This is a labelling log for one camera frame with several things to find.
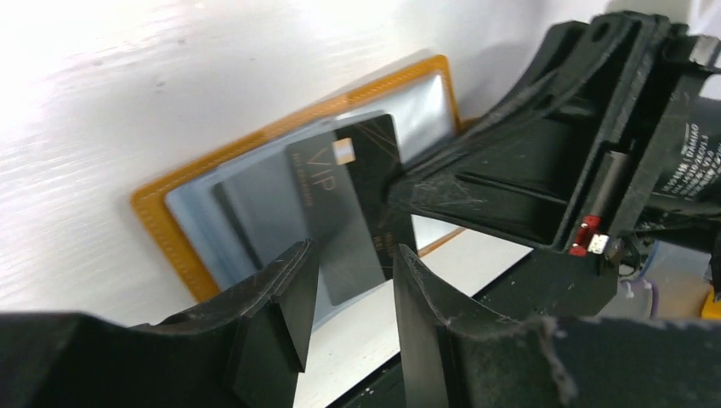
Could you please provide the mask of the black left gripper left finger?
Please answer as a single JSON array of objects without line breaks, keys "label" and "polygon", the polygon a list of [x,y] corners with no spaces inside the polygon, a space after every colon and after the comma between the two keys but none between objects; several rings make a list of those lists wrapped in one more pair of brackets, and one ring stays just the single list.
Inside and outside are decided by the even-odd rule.
[{"label": "black left gripper left finger", "polygon": [[292,244],[255,275],[162,322],[1,316],[4,407],[290,407],[306,367],[319,260]]}]

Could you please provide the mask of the black VIP card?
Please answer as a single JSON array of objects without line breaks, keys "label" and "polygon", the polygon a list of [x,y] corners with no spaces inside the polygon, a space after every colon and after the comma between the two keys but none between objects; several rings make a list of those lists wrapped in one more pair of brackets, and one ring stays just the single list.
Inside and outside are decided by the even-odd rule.
[{"label": "black VIP card", "polygon": [[331,304],[390,280],[396,244],[415,244],[410,215],[385,198],[401,170],[393,117],[375,111],[324,123],[285,154]]}]

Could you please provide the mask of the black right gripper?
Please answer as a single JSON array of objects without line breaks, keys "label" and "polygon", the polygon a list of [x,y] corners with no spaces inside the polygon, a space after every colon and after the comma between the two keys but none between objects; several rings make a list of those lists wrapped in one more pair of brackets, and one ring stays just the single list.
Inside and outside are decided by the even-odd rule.
[{"label": "black right gripper", "polygon": [[706,234],[720,208],[720,141],[691,119],[710,77],[706,41],[659,14],[615,12],[553,25],[491,110],[395,178],[388,204],[546,251],[504,287],[537,313],[601,309],[647,292],[662,235]]}]

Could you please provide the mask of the yellow leather card holder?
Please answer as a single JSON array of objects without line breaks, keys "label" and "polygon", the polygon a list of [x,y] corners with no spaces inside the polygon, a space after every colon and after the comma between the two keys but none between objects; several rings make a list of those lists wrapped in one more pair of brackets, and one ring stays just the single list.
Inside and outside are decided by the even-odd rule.
[{"label": "yellow leather card holder", "polygon": [[[190,293],[206,301],[258,273],[293,243],[311,240],[286,147],[317,135],[324,123],[375,111],[393,117],[401,174],[460,128],[447,58],[421,59],[262,127],[138,189],[132,209]],[[451,232],[449,224],[410,217],[410,247]],[[332,305],[320,269],[315,325],[376,287]]]}]

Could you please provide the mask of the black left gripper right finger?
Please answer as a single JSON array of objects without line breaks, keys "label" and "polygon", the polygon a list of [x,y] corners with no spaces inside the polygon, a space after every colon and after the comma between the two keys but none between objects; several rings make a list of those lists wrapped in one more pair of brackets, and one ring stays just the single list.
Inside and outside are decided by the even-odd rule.
[{"label": "black left gripper right finger", "polygon": [[713,320],[538,317],[503,323],[396,248],[409,407],[717,407]]}]

